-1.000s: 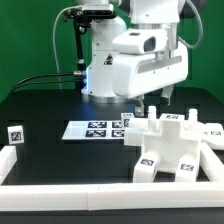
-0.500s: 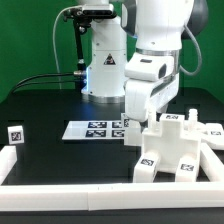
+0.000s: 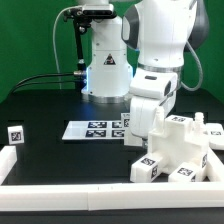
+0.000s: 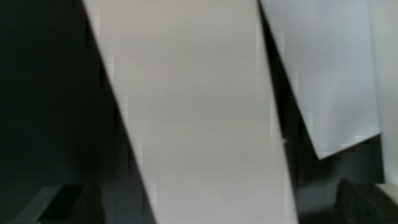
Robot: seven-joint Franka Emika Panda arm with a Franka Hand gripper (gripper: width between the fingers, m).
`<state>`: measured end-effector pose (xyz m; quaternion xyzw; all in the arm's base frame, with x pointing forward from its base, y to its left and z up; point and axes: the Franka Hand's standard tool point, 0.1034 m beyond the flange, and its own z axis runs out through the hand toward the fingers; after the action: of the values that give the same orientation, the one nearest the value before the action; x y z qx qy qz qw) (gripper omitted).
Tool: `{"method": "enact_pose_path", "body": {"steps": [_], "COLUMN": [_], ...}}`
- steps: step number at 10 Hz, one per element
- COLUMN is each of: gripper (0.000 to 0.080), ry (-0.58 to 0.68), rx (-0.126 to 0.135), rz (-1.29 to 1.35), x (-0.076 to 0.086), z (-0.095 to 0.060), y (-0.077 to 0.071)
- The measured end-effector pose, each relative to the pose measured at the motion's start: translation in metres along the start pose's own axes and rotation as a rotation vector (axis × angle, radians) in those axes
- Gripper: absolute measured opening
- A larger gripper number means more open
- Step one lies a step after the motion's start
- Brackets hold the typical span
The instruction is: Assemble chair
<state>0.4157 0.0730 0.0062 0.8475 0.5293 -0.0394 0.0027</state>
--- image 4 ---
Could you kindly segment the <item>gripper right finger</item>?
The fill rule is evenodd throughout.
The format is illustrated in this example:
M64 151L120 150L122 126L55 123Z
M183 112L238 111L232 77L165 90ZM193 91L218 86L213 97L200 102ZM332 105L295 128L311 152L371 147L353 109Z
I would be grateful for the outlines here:
M398 203L374 184L337 184L332 224L398 224Z

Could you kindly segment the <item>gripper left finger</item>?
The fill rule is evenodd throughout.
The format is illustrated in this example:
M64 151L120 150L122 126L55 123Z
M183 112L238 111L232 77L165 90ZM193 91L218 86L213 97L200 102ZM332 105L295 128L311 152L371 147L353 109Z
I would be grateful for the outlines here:
M101 190L94 184L46 186L10 224L101 224Z

